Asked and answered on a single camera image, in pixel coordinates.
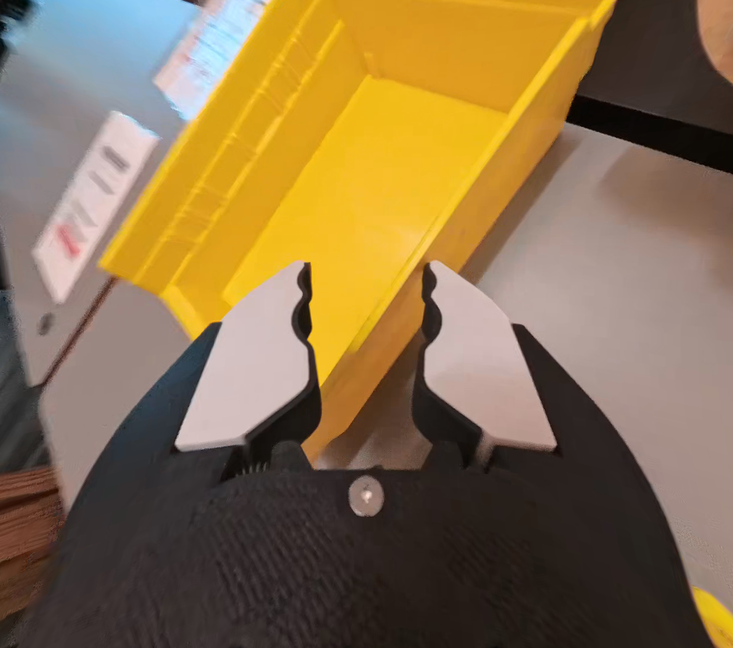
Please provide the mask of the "white printed paper sheet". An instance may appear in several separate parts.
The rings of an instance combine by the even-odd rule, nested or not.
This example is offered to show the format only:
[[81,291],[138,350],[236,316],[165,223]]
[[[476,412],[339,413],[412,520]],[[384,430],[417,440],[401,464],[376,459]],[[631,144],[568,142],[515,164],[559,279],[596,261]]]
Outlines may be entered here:
[[176,114],[191,122],[238,56],[270,0],[206,0],[154,78]]
[[121,112],[105,119],[32,248],[55,305],[67,301],[159,140]]

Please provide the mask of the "black desk mat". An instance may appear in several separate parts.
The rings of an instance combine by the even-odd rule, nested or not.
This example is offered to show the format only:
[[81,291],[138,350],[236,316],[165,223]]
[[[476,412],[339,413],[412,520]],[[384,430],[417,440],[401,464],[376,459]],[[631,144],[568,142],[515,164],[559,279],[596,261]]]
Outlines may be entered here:
[[696,1],[618,0],[567,121],[731,175],[732,87]]

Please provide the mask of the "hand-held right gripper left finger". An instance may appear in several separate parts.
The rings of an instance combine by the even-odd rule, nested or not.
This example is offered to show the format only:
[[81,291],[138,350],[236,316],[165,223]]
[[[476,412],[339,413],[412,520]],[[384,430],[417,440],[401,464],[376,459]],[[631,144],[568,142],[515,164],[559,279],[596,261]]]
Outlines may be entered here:
[[311,267],[296,261],[224,316],[174,445],[270,454],[303,444],[322,415],[312,331]]

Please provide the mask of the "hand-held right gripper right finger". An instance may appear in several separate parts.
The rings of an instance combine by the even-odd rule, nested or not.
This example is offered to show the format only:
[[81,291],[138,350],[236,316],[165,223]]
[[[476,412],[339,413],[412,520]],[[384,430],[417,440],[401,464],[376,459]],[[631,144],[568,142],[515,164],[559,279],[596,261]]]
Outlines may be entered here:
[[438,261],[423,270],[425,305],[411,412],[430,443],[462,458],[496,447],[553,452],[557,441],[508,316]]

